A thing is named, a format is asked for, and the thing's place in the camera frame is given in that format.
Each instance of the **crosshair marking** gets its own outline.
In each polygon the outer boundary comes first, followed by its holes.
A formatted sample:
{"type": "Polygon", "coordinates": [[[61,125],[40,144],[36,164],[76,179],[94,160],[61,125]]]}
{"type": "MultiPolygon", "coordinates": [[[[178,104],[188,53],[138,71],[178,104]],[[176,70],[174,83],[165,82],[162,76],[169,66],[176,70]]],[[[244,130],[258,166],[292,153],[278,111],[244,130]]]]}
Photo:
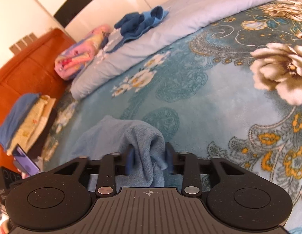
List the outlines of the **crosshair marking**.
{"type": "Polygon", "coordinates": [[[151,190],[146,191],[146,192],[144,192],[144,193],[145,193],[145,194],[147,194],[148,196],[150,196],[150,195],[154,194],[154,192],[153,192],[153,191],[151,191],[151,190]]]}

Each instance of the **purple phone screen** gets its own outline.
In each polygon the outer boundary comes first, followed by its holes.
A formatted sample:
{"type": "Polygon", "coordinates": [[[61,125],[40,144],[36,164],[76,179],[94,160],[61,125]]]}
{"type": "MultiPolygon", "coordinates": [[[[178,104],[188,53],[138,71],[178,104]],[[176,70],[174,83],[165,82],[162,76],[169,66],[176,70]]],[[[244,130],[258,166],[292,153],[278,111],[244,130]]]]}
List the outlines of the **purple phone screen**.
{"type": "Polygon", "coordinates": [[[40,172],[37,165],[25,154],[25,152],[19,145],[15,147],[12,152],[12,155],[30,176],[33,176],[40,172]]]}

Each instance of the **ribbed black surface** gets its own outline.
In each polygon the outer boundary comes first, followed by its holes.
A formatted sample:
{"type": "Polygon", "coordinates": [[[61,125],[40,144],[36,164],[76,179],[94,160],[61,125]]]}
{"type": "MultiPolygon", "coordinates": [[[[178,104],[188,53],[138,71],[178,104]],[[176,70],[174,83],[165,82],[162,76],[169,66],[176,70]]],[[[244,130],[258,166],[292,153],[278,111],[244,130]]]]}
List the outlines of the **ribbed black surface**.
{"type": "MultiPolygon", "coordinates": [[[[15,228],[11,234],[39,233],[15,228]]],[[[199,199],[175,188],[123,188],[111,198],[98,199],[76,224],[45,234],[242,234],[214,219],[199,199]]],[[[266,234],[286,234],[278,227],[266,234]]]]}

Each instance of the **leather headboard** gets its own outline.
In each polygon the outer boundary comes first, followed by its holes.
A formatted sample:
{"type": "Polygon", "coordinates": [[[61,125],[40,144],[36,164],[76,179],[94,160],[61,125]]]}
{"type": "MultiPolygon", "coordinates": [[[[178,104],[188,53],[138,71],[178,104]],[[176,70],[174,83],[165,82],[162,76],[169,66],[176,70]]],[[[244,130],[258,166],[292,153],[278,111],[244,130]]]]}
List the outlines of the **leather headboard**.
{"type": "Polygon", "coordinates": [[[59,29],[40,37],[0,69],[0,125],[15,101],[25,93],[42,93],[59,99],[67,82],[54,70],[55,58],[74,44],[59,29]]]}

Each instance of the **floral bedspread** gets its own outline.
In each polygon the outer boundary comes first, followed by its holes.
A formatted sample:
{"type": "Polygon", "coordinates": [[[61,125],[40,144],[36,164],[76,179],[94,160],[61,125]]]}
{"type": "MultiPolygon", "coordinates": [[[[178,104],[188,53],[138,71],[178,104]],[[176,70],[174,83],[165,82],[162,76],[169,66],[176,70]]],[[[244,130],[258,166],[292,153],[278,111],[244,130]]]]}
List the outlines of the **floral bedspread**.
{"type": "MultiPolygon", "coordinates": [[[[47,168],[68,161],[79,135],[105,115],[140,119],[177,151],[227,158],[283,187],[294,205],[285,227],[302,233],[302,0],[212,23],[81,103],[67,93],[59,111],[45,152],[58,148],[47,168]]],[[[165,183],[179,187],[181,177],[166,173],[165,183]]],[[[208,187],[205,176],[202,184],[208,187]]]]}

